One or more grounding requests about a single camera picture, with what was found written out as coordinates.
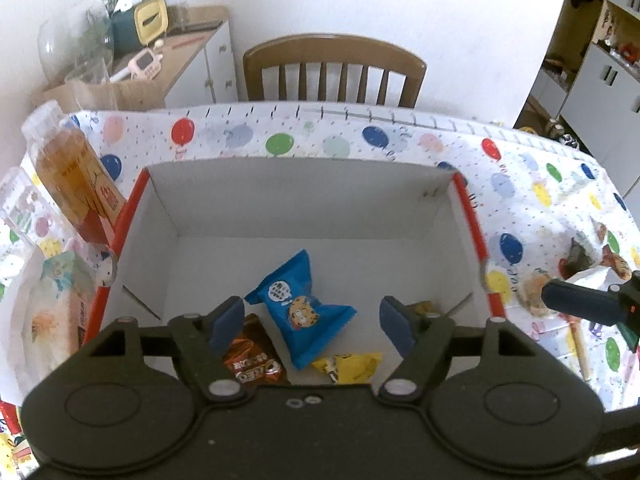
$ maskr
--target white wall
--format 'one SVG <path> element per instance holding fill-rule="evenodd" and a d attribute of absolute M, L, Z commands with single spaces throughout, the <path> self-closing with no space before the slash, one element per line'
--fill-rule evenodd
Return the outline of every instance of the white wall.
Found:
<path fill-rule="evenodd" d="M 229 7 L 239 76 L 242 53 L 265 40 L 300 32 L 360 34 L 397 43 L 427 62 L 417 108 L 511 125 L 563 0 L 185 1 Z"/>
<path fill-rule="evenodd" d="M 33 109 L 29 94 L 46 83 L 38 57 L 38 29 L 81 0 L 0 0 L 0 178 L 25 149 L 20 125 Z"/>

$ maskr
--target wooden chair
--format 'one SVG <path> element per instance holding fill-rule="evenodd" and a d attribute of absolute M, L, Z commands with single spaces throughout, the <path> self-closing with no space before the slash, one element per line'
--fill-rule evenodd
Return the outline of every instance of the wooden chair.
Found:
<path fill-rule="evenodd" d="M 398 106 L 415 107 L 418 92 L 427 70 L 426 63 L 411 52 L 384 41 L 372 40 L 361 36 L 347 34 L 300 34 L 284 36 L 267 41 L 247 50 L 242 58 L 244 79 L 249 101 L 264 101 L 262 86 L 262 70 L 274 66 L 280 67 L 278 72 L 278 99 L 287 99 L 287 81 L 285 65 L 300 64 L 298 79 L 298 99 L 306 100 L 306 64 L 320 63 L 320 79 L 318 100 L 326 100 L 326 64 L 341 63 L 340 83 L 338 85 L 338 101 L 346 99 L 347 65 L 362 65 L 358 98 L 363 103 L 367 90 L 367 73 L 369 67 L 383 69 L 382 81 L 378 90 L 376 104 L 385 104 L 386 85 L 389 72 L 404 75 L 404 86 Z"/>

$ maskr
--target cabinet handle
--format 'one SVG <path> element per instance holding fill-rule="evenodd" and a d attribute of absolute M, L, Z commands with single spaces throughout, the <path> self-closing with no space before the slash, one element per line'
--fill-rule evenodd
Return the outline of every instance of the cabinet handle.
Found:
<path fill-rule="evenodd" d="M 609 82 L 607 83 L 607 85 L 609 86 L 613 86 L 613 82 L 616 80 L 616 76 L 618 75 L 618 71 L 614 70 L 613 74 L 611 75 L 611 79 L 609 80 Z"/>

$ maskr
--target plastic bottle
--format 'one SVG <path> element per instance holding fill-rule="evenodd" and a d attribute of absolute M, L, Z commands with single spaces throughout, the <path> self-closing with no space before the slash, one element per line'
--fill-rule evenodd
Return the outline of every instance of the plastic bottle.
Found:
<path fill-rule="evenodd" d="M 125 201 L 84 133 L 55 101 L 36 108 L 22 133 L 36 173 L 62 213 L 85 241 L 107 244 L 100 217 L 113 226 Z"/>

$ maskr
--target blue snack package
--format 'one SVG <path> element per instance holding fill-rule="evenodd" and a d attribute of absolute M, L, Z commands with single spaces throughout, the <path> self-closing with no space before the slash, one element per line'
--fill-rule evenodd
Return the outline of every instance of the blue snack package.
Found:
<path fill-rule="evenodd" d="M 322 304 L 311 295 L 311 267 L 305 250 L 264 278 L 244 299 L 267 305 L 298 370 L 313 361 L 356 314 L 352 306 Z"/>

